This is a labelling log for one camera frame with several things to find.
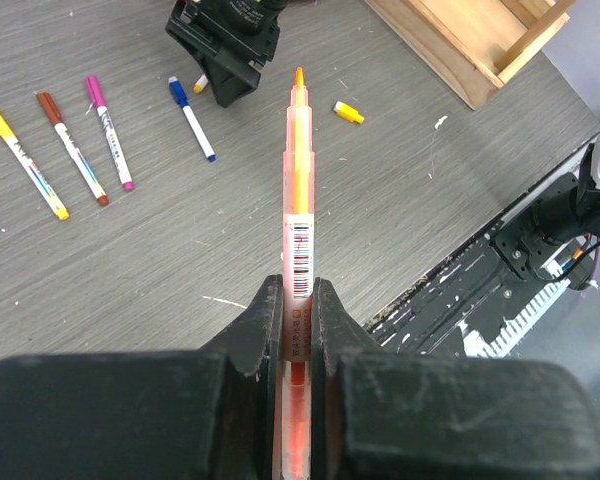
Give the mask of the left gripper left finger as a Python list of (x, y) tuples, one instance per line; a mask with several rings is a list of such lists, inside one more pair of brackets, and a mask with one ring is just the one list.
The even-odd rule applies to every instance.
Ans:
[(276, 479), (282, 279), (196, 350), (0, 360), (0, 479)]

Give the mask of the yellow marker pen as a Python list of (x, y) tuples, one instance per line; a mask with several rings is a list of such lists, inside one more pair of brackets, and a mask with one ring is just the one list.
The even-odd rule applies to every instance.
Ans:
[(56, 217), (61, 221), (67, 220), (70, 217), (68, 209), (47, 182), (33, 159), (24, 151), (18, 138), (11, 133), (10, 135), (5, 135), (3, 139)]

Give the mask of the brown pen cap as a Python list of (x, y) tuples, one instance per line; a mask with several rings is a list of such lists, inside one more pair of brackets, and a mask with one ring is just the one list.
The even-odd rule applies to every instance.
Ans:
[(64, 122), (61, 111), (49, 92), (39, 92), (35, 96), (52, 125)]

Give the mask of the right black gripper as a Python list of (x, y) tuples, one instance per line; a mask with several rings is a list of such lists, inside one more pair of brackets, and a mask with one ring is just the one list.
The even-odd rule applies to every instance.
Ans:
[(279, 1), (178, 1), (166, 32), (199, 64), (216, 103), (227, 108), (255, 91), (262, 67), (274, 58)]

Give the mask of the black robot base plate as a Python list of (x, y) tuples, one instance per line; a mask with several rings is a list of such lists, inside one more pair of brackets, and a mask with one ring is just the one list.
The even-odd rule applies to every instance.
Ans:
[[(497, 265), (494, 254), (485, 249), (488, 241), (498, 227), (511, 221), (552, 184), (563, 186), (569, 177), (577, 175), (585, 151), (581, 149), (568, 158), (534, 189), (385, 306), (366, 324), (367, 332), (386, 350), (419, 355), (449, 353), (456, 357), (466, 356), (462, 322), (470, 330), (477, 330), (487, 343), (492, 342), (500, 334), (504, 318), (517, 316), (541, 289), (558, 283), (554, 277), (562, 272), (572, 256), (578, 254), (585, 240), (578, 237), (558, 247), (540, 267), (540, 274), (551, 279), (548, 284), (519, 279)], [(565, 279), (570, 281), (566, 291), (595, 286), (596, 269), (595, 256), (587, 256)]]

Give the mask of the white yellow-tipped pen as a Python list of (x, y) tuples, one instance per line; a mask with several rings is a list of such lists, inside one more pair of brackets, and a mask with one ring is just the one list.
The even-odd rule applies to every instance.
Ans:
[(194, 84), (193, 87), (193, 91), (196, 94), (200, 94), (204, 91), (204, 89), (206, 88), (206, 86), (208, 85), (209, 81), (208, 78), (205, 75), (202, 75)]

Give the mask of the white ballpoint pen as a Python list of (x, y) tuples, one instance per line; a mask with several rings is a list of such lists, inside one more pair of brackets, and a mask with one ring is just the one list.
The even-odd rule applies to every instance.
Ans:
[(104, 105), (99, 105), (96, 107), (96, 111), (102, 123), (104, 135), (116, 167), (120, 183), (125, 192), (132, 192), (134, 190), (134, 183), (108, 108)]

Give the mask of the brown marker pen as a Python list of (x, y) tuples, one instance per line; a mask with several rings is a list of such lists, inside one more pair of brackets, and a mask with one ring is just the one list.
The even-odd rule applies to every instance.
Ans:
[(107, 206), (109, 204), (109, 199), (105, 190), (97, 180), (81, 150), (74, 144), (66, 125), (62, 122), (58, 122), (54, 125), (54, 130), (61, 139), (70, 158), (74, 161), (80, 171), (97, 203), (100, 206)]

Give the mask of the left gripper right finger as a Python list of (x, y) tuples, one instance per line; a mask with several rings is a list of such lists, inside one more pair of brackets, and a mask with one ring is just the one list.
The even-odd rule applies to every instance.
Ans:
[(313, 287), (314, 479), (600, 479), (600, 420), (540, 361), (384, 350)]

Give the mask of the orange ballpoint pen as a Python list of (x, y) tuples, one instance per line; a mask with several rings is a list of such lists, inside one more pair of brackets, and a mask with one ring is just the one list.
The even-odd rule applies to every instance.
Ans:
[(312, 109), (296, 70), (283, 155), (282, 477), (310, 476), (311, 309), (314, 273)]

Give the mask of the blue marker pen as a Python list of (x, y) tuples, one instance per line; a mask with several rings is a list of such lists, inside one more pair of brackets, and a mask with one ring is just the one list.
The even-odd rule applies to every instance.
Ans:
[(198, 141), (198, 144), (209, 162), (214, 162), (216, 160), (216, 154), (211, 146), (205, 132), (203, 131), (197, 117), (195, 116), (190, 105), (185, 105), (182, 107), (182, 111), (185, 115), (187, 122), (189, 123), (193, 134)]

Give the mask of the blue pen cap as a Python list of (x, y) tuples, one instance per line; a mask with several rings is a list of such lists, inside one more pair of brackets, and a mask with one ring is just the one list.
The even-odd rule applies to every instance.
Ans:
[(174, 101), (180, 108), (189, 105), (187, 94), (177, 77), (171, 76), (168, 78), (168, 87)]

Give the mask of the magenta pen cap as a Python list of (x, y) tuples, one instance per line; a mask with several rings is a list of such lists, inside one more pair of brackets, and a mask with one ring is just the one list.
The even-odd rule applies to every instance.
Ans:
[(96, 107), (106, 107), (107, 103), (102, 92), (102, 88), (97, 76), (92, 75), (85, 78), (85, 86), (89, 97), (91, 99), (91, 103)]

